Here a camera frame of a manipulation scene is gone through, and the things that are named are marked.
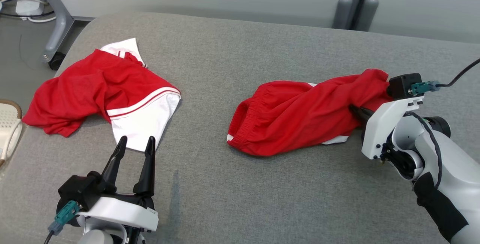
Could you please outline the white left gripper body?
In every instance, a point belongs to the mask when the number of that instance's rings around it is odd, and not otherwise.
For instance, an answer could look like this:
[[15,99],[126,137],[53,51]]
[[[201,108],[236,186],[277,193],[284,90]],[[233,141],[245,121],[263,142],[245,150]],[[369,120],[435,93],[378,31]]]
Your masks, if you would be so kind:
[[115,197],[101,197],[89,211],[81,211],[81,227],[87,224],[117,224],[156,232],[158,212],[151,197],[139,198],[137,203],[127,202]]

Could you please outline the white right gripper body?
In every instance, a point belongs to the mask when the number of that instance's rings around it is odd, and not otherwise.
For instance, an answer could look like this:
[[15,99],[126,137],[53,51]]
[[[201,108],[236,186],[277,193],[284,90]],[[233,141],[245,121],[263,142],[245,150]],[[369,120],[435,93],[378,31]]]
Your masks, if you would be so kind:
[[361,152],[373,160],[379,157],[387,137],[408,111],[417,110],[424,96],[400,99],[382,104],[367,121]]

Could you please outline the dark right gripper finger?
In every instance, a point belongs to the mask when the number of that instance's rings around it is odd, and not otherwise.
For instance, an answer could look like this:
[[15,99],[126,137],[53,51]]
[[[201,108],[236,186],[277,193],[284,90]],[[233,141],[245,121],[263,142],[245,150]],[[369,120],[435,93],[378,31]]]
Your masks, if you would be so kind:
[[362,128],[365,128],[368,120],[372,117],[374,114],[374,111],[365,108],[365,107],[356,107],[355,105],[351,104],[349,105],[349,110],[352,113],[352,115],[359,121],[361,124]]

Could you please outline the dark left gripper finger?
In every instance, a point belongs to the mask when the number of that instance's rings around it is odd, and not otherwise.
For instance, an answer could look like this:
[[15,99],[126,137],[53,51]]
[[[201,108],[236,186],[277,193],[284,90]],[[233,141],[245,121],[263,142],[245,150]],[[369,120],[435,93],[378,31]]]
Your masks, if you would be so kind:
[[138,196],[154,196],[155,194],[155,166],[156,140],[150,136],[145,149],[145,160],[139,181],[133,187],[133,193]]
[[103,169],[102,177],[104,184],[104,193],[116,193],[117,187],[115,182],[118,176],[120,162],[125,156],[125,150],[127,145],[127,136],[122,136],[115,147],[112,155],[110,156],[106,167]]

